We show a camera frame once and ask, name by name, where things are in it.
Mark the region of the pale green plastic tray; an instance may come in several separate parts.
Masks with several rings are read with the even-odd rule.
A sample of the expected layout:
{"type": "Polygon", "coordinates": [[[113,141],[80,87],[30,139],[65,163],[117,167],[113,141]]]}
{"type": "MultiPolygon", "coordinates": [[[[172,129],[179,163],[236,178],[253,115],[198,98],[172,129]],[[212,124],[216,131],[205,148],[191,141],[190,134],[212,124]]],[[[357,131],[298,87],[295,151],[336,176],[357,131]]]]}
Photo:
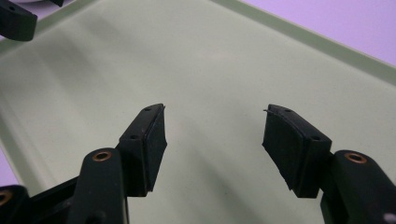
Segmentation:
{"type": "Polygon", "coordinates": [[[77,0],[32,41],[0,42],[0,148],[31,194],[76,176],[154,104],[167,148],[154,191],[129,201],[133,224],[322,224],[262,147],[270,104],[396,182],[396,70],[360,70],[229,1],[77,0]]]}

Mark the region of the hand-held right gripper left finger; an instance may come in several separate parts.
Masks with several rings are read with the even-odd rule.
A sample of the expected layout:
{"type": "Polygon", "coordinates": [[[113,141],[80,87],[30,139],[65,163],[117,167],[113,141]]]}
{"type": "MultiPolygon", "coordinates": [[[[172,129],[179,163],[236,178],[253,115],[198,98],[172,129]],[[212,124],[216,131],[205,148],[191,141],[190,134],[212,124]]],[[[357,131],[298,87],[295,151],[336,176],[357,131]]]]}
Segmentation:
{"type": "Polygon", "coordinates": [[[167,147],[163,104],[143,108],[120,137],[123,174],[128,197],[153,191],[167,147]]]}

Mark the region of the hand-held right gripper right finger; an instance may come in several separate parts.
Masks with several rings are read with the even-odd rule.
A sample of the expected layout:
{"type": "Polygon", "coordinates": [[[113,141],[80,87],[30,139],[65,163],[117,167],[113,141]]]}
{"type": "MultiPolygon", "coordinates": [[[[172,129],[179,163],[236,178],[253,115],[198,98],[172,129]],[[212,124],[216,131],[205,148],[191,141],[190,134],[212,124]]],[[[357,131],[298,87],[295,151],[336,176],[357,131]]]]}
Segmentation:
{"type": "Polygon", "coordinates": [[[293,110],[268,105],[262,146],[298,198],[316,198],[332,140],[293,110]]]}

